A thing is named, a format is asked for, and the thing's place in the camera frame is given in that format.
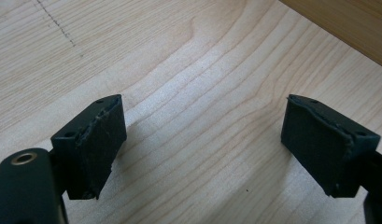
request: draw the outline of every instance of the light wood tabletop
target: light wood tabletop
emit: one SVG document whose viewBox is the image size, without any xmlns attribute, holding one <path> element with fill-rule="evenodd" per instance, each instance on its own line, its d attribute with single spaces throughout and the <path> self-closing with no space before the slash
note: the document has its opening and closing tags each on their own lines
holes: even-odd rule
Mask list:
<svg viewBox="0 0 382 224">
<path fill-rule="evenodd" d="M 279 1 L 0 1 L 0 161 L 117 93 L 128 140 L 70 223 L 364 223 L 280 132 L 293 93 L 382 136 L 382 66 Z"/>
</svg>

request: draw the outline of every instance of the dark line mark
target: dark line mark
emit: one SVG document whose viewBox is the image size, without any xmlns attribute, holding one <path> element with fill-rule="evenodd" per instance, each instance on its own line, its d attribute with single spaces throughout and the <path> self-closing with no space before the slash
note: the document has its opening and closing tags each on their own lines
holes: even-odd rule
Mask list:
<svg viewBox="0 0 382 224">
<path fill-rule="evenodd" d="M 57 22 L 53 16 L 51 16 L 51 14 L 46 10 L 46 8 L 43 6 L 42 2 L 40 0 L 36 0 L 38 2 L 38 4 L 43 8 L 43 10 L 46 12 L 46 14 L 48 14 L 48 16 L 53 20 L 53 22 L 60 28 L 60 30 L 62 31 L 63 35 L 65 38 L 67 38 L 69 40 L 69 42 L 71 42 L 72 44 L 72 47 L 74 47 L 76 44 L 74 43 L 74 41 L 71 39 L 71 37 L 69 36 L 69 33 L 67 33 L 63 27 L 60 25 L 59 22 Z"/>
</svg>

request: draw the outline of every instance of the wood grain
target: wood grain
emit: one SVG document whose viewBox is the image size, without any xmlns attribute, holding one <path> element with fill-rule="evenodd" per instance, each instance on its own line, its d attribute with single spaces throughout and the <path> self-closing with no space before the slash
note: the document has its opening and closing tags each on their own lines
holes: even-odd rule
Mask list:
<svg viewBox="0 0 382 224">
<path fill-rule="evenodd" d="M 289 93 L 382 135 L 382 66 L 282 3 L 0 1 L 0 161 L 115 93 L 128 141 L 71 223 L 364 222 L 279 136 Z"/>
<path fill-rule="evenodd" d="M 281 0 L 382 65 L 382 0 Z"/>
</svg>

